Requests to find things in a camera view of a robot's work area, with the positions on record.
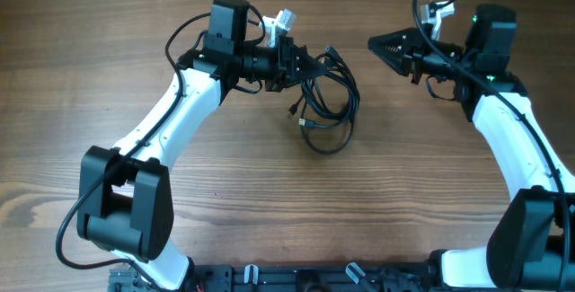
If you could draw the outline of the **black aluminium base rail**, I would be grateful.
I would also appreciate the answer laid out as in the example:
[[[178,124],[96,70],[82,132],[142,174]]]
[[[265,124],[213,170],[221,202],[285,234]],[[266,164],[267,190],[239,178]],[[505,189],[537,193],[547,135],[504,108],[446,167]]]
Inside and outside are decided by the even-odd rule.
[[[197,266],[182,291],[205,292],[306,292],[306,291],[448,291],[440,282],[438,267],[430,262],[367,266],[232,267]]]

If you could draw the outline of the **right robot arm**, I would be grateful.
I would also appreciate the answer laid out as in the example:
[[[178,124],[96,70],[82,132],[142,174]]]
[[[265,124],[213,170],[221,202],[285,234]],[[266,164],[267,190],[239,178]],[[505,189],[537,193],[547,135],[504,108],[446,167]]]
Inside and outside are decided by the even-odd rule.
[[[439,251],[446,289],[574,289],[574,176],[537,125],[527,91],[507,65],[516,14],[477,6],[465,44],[438,41],[451,4],[426,4],[423,26],[371,37],[368,49],[397,74],[456,86],[467,119],[483,135],[507,184],[510,204],[483,247]]]

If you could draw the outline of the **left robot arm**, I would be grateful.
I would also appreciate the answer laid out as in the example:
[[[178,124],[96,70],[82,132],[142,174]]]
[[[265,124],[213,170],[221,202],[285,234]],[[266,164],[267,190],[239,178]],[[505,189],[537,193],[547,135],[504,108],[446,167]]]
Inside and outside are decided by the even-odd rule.
[[[73,208],[78,235],[112,252],[146,288],[198,291],[190,257],[171,238],[170,173],[201,123],[239,81],[278,92],[318,76],[323,65],[290,38],[295,15],[259,16],[262,34],[246,37],[255,8],[246,0],[213,0],[209,26],[173,59],[172,83],[128,135],[112,148],[91,147],[81,162]]]

